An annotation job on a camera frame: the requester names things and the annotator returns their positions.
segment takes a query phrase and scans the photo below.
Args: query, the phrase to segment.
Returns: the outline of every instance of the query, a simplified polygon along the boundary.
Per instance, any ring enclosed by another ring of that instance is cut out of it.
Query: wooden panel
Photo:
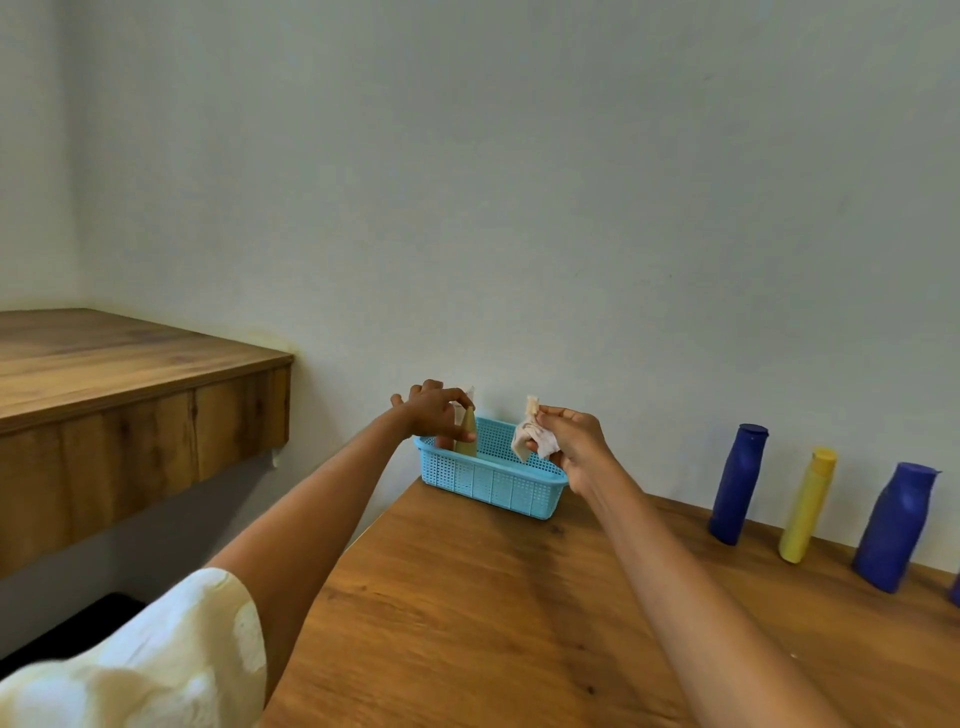
[[[800,660],[855,725],[960,716],[960,610],[950,575],[897,595],[814,540],[777,555],[748,523],[736,548],[708,512],[667,500],[673,531]],[[547,522],[415,483],[344,554],[310,610],[265,726],[693,726],[609,542],[564,493]]]
[[[83,308],[0,312],[0,432],[289,364],[285,352]]]
[[[70,543],[57,427],[0,437],[0,576]]]
[[[199,388],[196,428],[200,480],[286,443],[289,410],[290,367]]]
[[[181,392],[62,424],[75,540],[197,481],[192,405]]]

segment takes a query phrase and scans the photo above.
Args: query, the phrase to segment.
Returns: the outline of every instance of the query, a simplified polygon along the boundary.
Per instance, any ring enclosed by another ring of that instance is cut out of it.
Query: basket
[[[478,417],[476,457],[437,448],[432,437],[414,438],[423,482],[524,516],[550,518],[568,482],[566,474],[535,453],[520,462],[511,449],[515,429]]]

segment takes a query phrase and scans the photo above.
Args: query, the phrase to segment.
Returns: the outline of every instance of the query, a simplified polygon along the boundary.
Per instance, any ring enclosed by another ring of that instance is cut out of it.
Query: yellow bottle cap
[[[830,448],[814,448],[810,468],[818,475],[831,477],[837,465],[837,453]]]

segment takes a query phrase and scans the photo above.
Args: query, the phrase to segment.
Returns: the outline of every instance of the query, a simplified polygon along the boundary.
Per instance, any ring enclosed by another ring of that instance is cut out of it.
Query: person
[[[83,655],[0,683],[0,725],[254,725],[396,448],[412,435],[475,437],[453,423],[453,402],[472,406],[432,379],[407,400],[393,395],[204,569]],[[556,434],[552,460],[609,536],[702,725],[847,725],[670,532],[595,417],[543,406],[538,421]]]

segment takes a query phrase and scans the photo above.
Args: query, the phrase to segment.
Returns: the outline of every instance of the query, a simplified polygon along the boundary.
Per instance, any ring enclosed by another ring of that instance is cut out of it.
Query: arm
[[[596,418],[544,407],[538,421],[609,536],[637,601],[708,728],[848,725],[827,699],[710,578],[613,457]]]
[[[313,600],[363,515],[397,446],[411,435],[467,435],[453,425],[459,389],[427,380],[374,420],[336,455],[248,526],[208,564],[229,571],[250,592],[267,653],[266,701],[286,668]]]

